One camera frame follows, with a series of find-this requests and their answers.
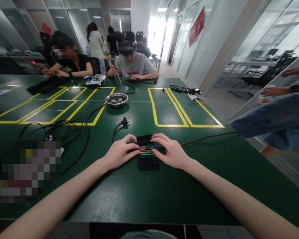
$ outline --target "green workbench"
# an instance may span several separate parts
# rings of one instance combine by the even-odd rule
[[[29,122],[48,124],[56,120],[82,119],[104,104],[111,92],[132,89],[118,78],[98,90],[85,88],[82,79],[68,83],[48,95],[26,91],[44,80],[42,76],[0,75],[0,88],[12,89],[0,96],[0,140],[13,141]],[[17,218],[58,186],[77,175],[110,148],[115,126],[123,119],[130,125],[116,133],[135,136],[164,133],[180,143],[195,138],[234,131],[207,105],[191,101],[185,93],[169,91],[169,85],[185,86],[177,78],[160,78],[155,85],[129,83],[136,92],[123,108],[105,108],[89,121],[90,139],[82,158],[32,202],[19,211],[4,211],[0,218]],[[38,128],[32,125],[29,130]],[[79,155],[84,132],[65,146],[62,168]],[[42,140],[35,136],[30,140]],[[242,136],[230,134],[185,145],[185,152],[201,164],[299,226],[299,189],[265,159]],[[78,201],[66,220],[84,222],[167,223],[239,225],[230,212],[201,184],[185,172],[160,163],[158,171],[139,171],[137,157],[104,175]]]

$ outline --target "circuit board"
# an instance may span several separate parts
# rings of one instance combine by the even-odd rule
[[[152,152],[152,149],[154,149],[154,148],[155,147],[153,147],[153,146],[145,146],[145,145],[143,145],[140,148],[141,155],[154,155],[154,153]]]

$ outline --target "blue jeans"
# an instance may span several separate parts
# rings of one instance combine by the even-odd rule
[[[260,105],[230,125],[245,138],[265,134],[264,140],[280,150],[296,146],[299,144],[299,94],[285,95]]]
[[[100,62],[100,70],[102,75],[106,75],[105,61],[104,58],[98,58]]]

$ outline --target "wristwatch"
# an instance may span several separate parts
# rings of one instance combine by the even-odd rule
[[[299,85],[290,86],[289,89],[295,93],[299,93]]]

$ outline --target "red banner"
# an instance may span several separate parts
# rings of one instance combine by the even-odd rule
[[[203,7],[202,11],[198,15],[194,25],[189,31],[189,47],[192,46],[198,35],[204,29],[204,16],[205,16],[205,7]]]
[[[52,33],[51,28],[49,28],[48,25],[45,23],[42,23],[42,30],[48,35],[51,35]]]

